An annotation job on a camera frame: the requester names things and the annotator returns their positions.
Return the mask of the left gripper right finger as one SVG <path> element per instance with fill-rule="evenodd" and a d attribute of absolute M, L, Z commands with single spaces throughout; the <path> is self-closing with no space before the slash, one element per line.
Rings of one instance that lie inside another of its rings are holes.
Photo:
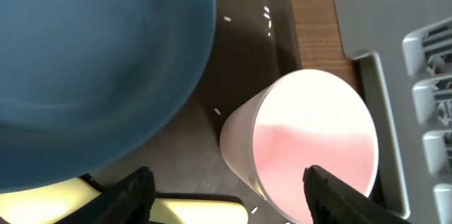
<path fill-rule="evenodd" d="M 410 224 L 318 165 L 304 170 L 303 183 L 314 224 Z"/>

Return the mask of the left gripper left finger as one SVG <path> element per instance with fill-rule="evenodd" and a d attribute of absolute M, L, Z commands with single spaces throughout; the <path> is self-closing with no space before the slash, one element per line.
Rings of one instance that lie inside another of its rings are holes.
<path fill-rule="evenodd" d="M 143 166 L 57 224 L 149 224 L 155 180 Z"/>

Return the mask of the pink plastic cup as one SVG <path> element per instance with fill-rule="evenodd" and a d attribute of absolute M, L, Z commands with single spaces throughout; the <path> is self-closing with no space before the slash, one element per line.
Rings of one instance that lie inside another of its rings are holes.
<path fill-rule="evenodd" d="M 220 133 L 227 166 L 276 211 L 310 223 L 303 174 L 319 165 L 370 195 L 379 165 L 376 129 L 359 94 L 320 70 L 289 73 L 237 108 Z"/>

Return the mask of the dark blue plate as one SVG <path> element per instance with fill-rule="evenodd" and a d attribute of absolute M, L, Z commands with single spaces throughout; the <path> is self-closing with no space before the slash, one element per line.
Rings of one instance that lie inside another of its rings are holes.
<path fill-rule="evenodd" d="M 92 172 L 178 113 L 215 0 L 1 0 L 1 191 Z"/>

